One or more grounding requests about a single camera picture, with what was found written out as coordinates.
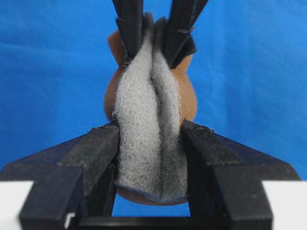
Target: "black 3d-printed part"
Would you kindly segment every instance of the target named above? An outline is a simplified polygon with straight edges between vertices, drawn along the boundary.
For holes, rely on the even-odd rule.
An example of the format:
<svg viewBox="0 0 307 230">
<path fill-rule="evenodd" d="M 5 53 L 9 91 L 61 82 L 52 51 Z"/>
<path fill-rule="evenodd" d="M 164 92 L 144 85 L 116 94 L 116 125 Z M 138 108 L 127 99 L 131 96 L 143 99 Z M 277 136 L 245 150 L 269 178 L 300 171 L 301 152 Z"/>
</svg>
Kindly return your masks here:
<svg viewBox="0 0 307 230">
<path fill-rule="evenodd" d="M 23 230 L 63 230 L 69 212 L 111 216 L 118 135 L 115 122 L 106 124 L 6 165 L 0 181 L 34 181 L 20 213 Z"/>
<path fill-rule="evenodd" d="M 261 181 L 300 180 L 292 166 L 189 121 L 183 122 L 182 134 L 191 216 L 225 216 L 231 230 L 271 230 Z"/>
<path fill-rule="evenodd" d="M 78 230 L 115 229 L 208 229 L 226 230 L 223 218 L 197 219 L 185 217 L 82 218 Z"/>
<path fill-rule="evenodd" d="M 165 30 L 164 57 L 171 69 L 184 57 L 195 53 L 195 45 L 190 33 L 193 24 L 208 0 L 173 0 L 170 18 Z"/>
<path fill-rule="evenodd" d="M 142 44 L 143 0 L 113 0 L 113 3 L 125 50 L 132 60 Z"/>
</svg>

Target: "felt fabric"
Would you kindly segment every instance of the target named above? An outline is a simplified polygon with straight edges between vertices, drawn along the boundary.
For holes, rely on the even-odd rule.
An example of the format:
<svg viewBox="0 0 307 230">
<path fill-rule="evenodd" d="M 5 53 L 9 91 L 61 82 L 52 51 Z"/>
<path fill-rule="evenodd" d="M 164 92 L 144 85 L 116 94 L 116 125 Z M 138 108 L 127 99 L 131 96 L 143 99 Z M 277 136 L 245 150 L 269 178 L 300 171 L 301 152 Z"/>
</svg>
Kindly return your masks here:
<svg viewBox="0 0 307 230">
<path fill-rule="evenodd" d="M 153 31 L 148 30 L 137 56 L 118 85 L 114 115 L 120 127 L 117 186 L 159 200 L 160 134 L 158 100 L 151 83 Z"/>
<path fill-rule="evenodd" d="M 160 100 L 161 201 L 178 201 L 187 195 L 187 159 L 180 139 L 178 84 L 160 49 L 153 51 L 152 80 Z"/>
<path fill-rule="evenodd" d="M 114 116 L 120 126 L 119 187 L 158 202 L 187 198 L 187 161 L 180 140 L 178 84 L 153 31 L 118 85 Z"/>
</svg>

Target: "gray felt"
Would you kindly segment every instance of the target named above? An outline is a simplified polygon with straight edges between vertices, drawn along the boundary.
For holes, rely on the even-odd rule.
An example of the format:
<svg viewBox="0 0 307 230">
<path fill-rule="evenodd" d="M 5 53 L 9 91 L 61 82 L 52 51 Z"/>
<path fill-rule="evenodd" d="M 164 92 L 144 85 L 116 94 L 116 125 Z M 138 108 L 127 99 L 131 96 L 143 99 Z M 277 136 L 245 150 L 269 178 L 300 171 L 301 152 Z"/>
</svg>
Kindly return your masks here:
<svg viewBox="0 0 307 230">
<path fill-rule="evenodd" d="M 155 202 L 187 196 L 187 161 L 180 141 L 178 85 L 153 32 L 118 85 L 114 115 L 120 127 L 117 186 Z"/>
</svg>

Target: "blue backdrop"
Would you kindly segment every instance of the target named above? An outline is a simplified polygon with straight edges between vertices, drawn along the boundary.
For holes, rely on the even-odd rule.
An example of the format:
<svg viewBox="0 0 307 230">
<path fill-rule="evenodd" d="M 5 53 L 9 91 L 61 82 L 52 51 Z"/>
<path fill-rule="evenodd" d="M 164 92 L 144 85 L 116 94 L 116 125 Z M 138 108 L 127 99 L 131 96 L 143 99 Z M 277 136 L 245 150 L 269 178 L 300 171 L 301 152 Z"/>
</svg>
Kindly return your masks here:
<svg viewBox="0 0 307 230">
<path fill-rule="evenodd" d="M 155 19 L 170 0 L 145 0 Z M 111 0 L 1 0 L 0 168 L 107 122 L 117 68 Z M 290 162 L 307 179 L 307 2 L 209 0 L 192 33 L 195 122 Z M 114 216 L 188 216 L 117 197 Z"/>
</svg>

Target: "black clamp jaw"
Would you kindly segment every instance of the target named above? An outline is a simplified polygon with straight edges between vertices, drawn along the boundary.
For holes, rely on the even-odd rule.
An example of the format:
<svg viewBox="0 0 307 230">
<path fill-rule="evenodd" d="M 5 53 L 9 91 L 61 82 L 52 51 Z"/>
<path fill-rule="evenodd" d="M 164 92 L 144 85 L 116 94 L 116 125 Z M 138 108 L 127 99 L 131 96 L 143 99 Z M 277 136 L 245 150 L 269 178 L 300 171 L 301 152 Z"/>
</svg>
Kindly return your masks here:
<svg viewBox="0 0 307 230">
<path fill-rule="evenodd" d="M 271 230 L 273 215 L 261 181 L 300 180 L 292 166 L 190 121 L 183 122 L 181 132 L 190 218 L 110 217 L 116 194 L 116 122 L 9 163 L 0 182 L 34 182 L 18 217 L 22 230 Z"/>
</svg>

